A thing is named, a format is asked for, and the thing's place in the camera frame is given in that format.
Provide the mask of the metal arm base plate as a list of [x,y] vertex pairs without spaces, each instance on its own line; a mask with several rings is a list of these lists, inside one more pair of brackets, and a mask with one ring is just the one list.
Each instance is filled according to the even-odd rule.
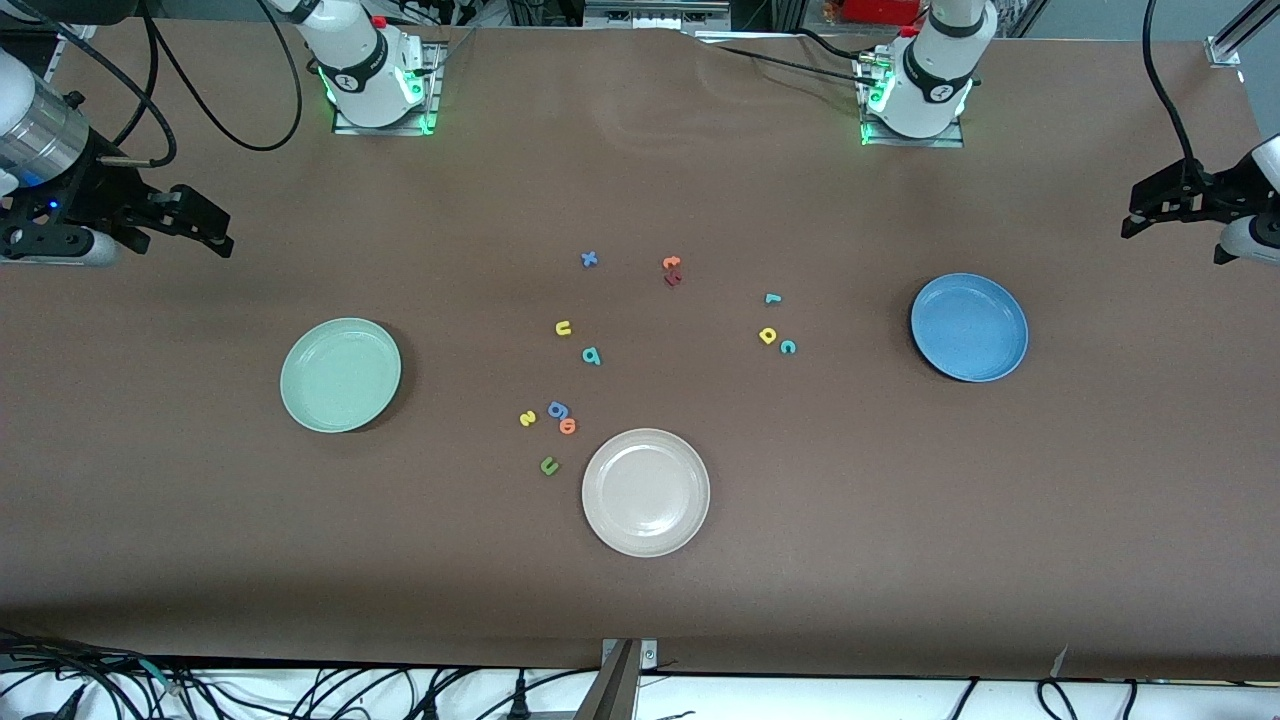
[[385,28],[381,68],[360,81],[349,72],[323,69],[334,106],[333,132],[365,136],[430,136],[436,128],[447,44]]
[[890,56],[879,53],[884,46],[872,51],[861,51],[851,60],[854,76],[869,85],[858,88],[860,117],[860,141],[863,146],[881,145],[915,149],[961,149],[964,146],[963,128],[957,118],[951,119],[947,128],[929,138],[913,138],[891,129],[874,110],[884,101],[892,88],[893,72],[890,69]]

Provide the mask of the beige plate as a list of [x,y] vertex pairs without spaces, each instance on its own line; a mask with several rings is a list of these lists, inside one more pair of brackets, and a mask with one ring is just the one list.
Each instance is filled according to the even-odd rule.
[[690,543],[710,510],[710,475],[682,437],[635,428],[611,437],[582,474],[581,505],[596,538],[634,559],[658,559]]

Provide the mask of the blue plate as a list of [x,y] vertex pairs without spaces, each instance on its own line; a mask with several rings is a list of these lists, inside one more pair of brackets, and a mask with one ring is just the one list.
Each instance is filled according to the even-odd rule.
[[1021,365],[1030,346],[1021,305],[1000,283],[973,273],[928,281],[909,322],[919,354],[954,380],[1000,380]]

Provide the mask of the grey power strip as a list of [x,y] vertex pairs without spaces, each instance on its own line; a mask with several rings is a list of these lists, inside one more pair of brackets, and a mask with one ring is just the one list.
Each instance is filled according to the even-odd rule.
[[589,29],[731,31],[730,0],[584,0]]

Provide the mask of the aluminium profile post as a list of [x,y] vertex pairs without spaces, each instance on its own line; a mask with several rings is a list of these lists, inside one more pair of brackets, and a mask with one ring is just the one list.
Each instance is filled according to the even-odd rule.
[[644,659],[641,639],[614,641],[573,720],[634,720]]

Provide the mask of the green plate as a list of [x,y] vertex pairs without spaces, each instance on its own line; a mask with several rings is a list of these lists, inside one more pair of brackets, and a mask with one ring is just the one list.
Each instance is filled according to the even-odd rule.
[[305,332],[282,364],[287,413],[317,433],[357,430],[394,400],[403,363],[392,334],[375,322],[347,316]]

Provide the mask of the brown table mat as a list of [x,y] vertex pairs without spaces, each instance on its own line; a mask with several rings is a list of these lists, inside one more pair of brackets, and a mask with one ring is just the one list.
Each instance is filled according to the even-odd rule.
[[[1178,158],[1138,46],[991,45],[950,150],[863,146],[833,79],[672,31],[479,31],[445,70],[431,137],[334,136],[310,88],[265,154],[166,78],[180,155],[150,179],[224,206],[234,255],[0,266],[0,625],[232,657],[589,666],[654,637],[681,671],[1280,675],[1280,270],[1215,265],[1210,223],[1120,237]],[[1021,305],[1010,375],[916,350],[913,300],[951,273]],[[317,433],[282,364],[347,316],[392,334],[399,388]],[[710,475],[658,559],[581,505],[635,428]]]

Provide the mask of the silver corner bracket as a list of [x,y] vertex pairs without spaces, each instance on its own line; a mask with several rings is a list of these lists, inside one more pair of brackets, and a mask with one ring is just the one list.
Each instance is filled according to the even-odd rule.
[[[613,648],[620,643],[617,638],[605,638],[602,642],[602,665],[608,660]],[[659,653],[658,653],[658,639],[657,638],[639,638],[637,639],[639,653],[640,653],[640,669],[644,671],[654,670],[658,667]]]

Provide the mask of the red box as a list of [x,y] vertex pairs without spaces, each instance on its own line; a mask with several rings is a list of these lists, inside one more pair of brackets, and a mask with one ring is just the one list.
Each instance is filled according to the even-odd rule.
[[865,26],[909,26],[924,0],[838,0],[842,20]]

